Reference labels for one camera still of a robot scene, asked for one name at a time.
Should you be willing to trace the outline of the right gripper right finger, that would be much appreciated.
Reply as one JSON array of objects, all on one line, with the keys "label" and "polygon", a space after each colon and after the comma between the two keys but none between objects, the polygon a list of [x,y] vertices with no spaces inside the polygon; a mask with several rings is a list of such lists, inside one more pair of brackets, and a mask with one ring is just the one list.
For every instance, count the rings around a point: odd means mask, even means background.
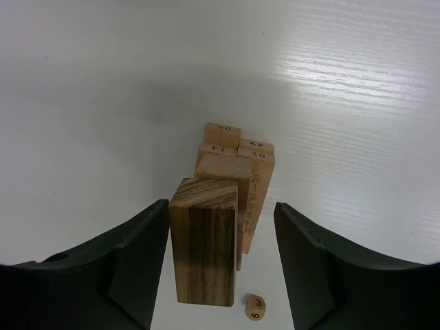
[{"label": "right gripper right finger", "polygon": [[370,250],[286,203],[276,240],[295,329],[438,329],[439,264]]}]

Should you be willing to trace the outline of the printed light wood block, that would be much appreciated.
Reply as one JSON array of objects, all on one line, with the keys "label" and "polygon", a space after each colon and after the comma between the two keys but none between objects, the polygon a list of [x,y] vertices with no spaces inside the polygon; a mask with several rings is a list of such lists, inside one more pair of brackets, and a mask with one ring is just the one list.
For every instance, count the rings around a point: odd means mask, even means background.
[{"label": "printed light wood block", "polygon": [[274,154],[274,145],[267,142],[260,142],[257,140],[240,139],[239,147],[242,149],[248,149],[251,151],[257,151],[261,153]]}]

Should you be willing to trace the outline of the dark striped wood block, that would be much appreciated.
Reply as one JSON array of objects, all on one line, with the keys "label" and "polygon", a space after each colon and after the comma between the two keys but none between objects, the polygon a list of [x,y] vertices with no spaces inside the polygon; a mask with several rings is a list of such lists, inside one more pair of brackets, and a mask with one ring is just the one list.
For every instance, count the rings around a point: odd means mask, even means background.
[{"label": "dark striped wood block", "polygon": [[237,187],[183,179],[168,205],[179,303],[231,307],[237,271]]}]

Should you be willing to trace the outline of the small wooden cylinder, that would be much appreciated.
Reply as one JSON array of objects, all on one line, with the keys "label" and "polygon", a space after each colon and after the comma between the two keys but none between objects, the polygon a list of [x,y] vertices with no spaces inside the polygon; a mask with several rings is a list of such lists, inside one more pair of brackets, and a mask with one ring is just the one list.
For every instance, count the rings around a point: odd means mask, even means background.
[{"label": "small wooden cylinder", "polygon": [[249,295],[246,300],[245,314],[253,321],[262,320],[266,312],[266,303],[261,296]]}]

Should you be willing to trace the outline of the small wood block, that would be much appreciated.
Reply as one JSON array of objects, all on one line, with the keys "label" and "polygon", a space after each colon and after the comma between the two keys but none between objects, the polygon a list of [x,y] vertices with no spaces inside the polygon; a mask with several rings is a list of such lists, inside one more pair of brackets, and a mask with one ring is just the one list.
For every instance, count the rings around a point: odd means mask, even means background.
[{"label": "small wood block", "polygon": [[245,157],[205,154],[195,170],[196,179],[210,179],[221,186],[237,187],[236,270],[241,269],[243,234],[247,210],[252,161]]}]

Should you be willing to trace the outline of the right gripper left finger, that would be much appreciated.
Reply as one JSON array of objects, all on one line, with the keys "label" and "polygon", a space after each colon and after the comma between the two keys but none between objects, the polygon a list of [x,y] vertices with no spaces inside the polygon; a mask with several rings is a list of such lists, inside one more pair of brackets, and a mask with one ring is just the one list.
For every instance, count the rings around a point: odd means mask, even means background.
[{"label": "right gripper left finger", "polygon": [[1,266],[2,329],[150,329],[168,200],[41,262]]}]

